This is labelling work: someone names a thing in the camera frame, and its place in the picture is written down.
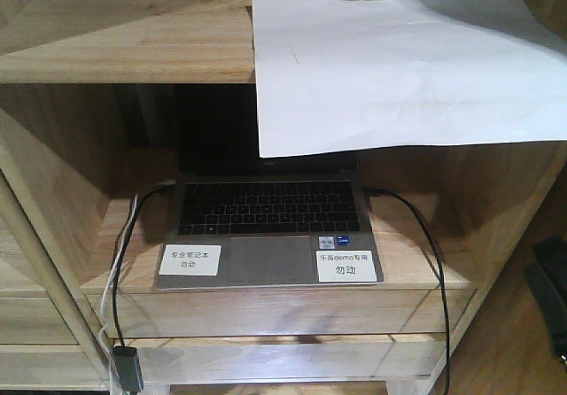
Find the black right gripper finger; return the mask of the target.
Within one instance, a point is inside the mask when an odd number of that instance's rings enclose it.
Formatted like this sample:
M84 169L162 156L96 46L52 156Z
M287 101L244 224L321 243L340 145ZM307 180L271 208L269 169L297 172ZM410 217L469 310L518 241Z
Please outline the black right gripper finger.
M550 347L566 367L566 241L551 236L532 246L524 276L546 324Z

